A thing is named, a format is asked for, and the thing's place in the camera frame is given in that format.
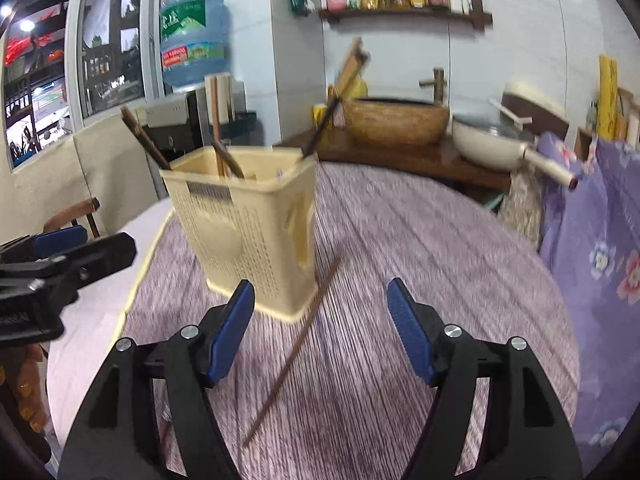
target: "blue water bottle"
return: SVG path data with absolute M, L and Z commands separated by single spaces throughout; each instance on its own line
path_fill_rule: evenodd
M 162 78 L 173 88 L 228 72 L 225 0 L 167 0 L 160 6 Z

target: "blue gripper pad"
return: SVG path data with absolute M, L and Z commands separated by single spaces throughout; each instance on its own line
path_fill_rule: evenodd
M 415 374 L 430 384 L 435 376 L 431 363 L 431 341 L 415 317 L 414 306 L 417 305 L 414 299 L 398 278 L 386 288 L 386 306 Z
M 254 313 L 254 305 L 254 286 L 247 280 L 242 280 L 227 303 L 230 312 L 211 345 L 211 361 L 207 377 L 213 384 L 224 379 L 231 370 L 244 331 Z
M 33 256 L 37 260 L 49 258 L 83 246 L 87 240 L 86 229 L 81 225 L 42 234 L 33 242 Z

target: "floral fabric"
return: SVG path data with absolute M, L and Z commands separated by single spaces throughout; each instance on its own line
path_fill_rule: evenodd
M 586 474 L 640 401 L 640 153 L 598 139 L 583 163 L 551 134 L 538 149 L 579 179 L 574 191 L 544 180 L 540 256 L 571 311 L 580 348 L 573 428 Z

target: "wooden countertop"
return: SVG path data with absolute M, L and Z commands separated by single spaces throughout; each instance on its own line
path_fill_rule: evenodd
M 310 132 L 284 140 L 279 146 L 301 148 Z M 327 162 L 367 164 L 420 176 L 453 180 L 462 184 L 509 192 L 511 176 L 476 166 L 464 160 L 447 136 L 439 144 L 412 148 L 390 148 L 358 142 L 339 128 L 327 130 L 318 144 L 318 157 Z

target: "silver bolt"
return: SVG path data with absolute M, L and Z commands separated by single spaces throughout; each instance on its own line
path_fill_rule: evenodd
M 187 325 L 182 330 L 180 330 L 180 335 L 185 339 L 193 339 L 200 333 L 198 327 L 195 325 Z
M 36 290 L 38 290 L 39 288 L 42 288 L 42 287 L 44 286 L 44 283 L 45 283 L 45 282 L 44 282 L 44 280 L 36 279 L 36 280 L 33 280 L 33 281 L 28 285 L 28 287 L 29 287 L 33 292 L 35 292 L 35 291 L 36 291 Z
M 444 333 L 448 337 L 460 337 L 462 335 L 462 329 L 458 325 L 447 325 L 444 327 Z
M 527 342 L 524 341 L 521 337 L 514 337 L 511 340 L 511 346 L 513 346 L 516 350 L 524 350 L 527 347 Z
M 118 339 L 116 343 L 116 350 L 118 352 L 124 352 L 125 350 L 129 350 L 129 348 L 131 348 L 131 339 L 129 339 L 128 337 Z

